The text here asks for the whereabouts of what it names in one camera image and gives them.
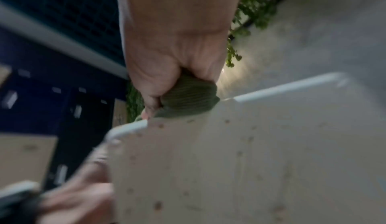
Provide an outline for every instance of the concrete ground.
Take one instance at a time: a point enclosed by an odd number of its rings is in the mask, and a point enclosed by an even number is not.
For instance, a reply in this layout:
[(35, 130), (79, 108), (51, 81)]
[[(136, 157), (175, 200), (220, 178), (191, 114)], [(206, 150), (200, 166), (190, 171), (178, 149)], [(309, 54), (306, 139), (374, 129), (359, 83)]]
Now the concrete ground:
[(224, 68), (221, 98), (339, 71), (386, 105), (386, 0), (284, 0), (266, 30), (250, 31), (234, 41), (243, 59)]

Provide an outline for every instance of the hand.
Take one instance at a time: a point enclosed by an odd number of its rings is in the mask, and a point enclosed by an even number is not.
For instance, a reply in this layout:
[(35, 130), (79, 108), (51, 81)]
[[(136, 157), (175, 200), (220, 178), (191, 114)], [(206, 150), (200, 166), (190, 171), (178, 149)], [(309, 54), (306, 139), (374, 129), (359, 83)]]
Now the hand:
[(38, 224), (110, 224), (113, 185), (107, 172), (106, 144), (100, 145), (63, 186), (43, 195)]
[(133, 85), (152, 117), (181, 68), (216, 82), (238, 0), (118, 0), (122, 46)]

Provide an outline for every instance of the white trim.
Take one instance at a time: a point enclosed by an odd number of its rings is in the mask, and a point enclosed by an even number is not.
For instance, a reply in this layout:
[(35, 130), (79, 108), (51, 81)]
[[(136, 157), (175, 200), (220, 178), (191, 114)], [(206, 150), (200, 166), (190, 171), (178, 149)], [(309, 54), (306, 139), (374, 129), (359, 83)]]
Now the white trim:
[(51, 49), (62, 52), (118, 77), (127, 79), (126, 67), (41, 24), (1, 1), (0, 25)]

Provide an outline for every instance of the blue grate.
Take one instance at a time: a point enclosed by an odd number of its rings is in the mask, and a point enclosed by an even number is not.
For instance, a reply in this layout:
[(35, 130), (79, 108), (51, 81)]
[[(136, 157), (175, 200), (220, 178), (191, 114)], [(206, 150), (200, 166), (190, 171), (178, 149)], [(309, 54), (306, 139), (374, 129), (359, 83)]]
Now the blue grate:
[(2, 0), (124, 65), (117, 0)]

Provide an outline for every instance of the green rag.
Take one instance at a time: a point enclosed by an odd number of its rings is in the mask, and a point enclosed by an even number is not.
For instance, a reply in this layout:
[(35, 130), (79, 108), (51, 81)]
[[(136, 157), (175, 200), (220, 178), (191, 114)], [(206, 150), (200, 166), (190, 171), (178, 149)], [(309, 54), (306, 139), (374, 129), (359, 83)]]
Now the green rag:
[(220, 101), (216, 93), (216, 84), (198, 79), (183, 70), (174, 87), (161, 96), (162, 107), (155, 117), (171, 118), (207, 112)]

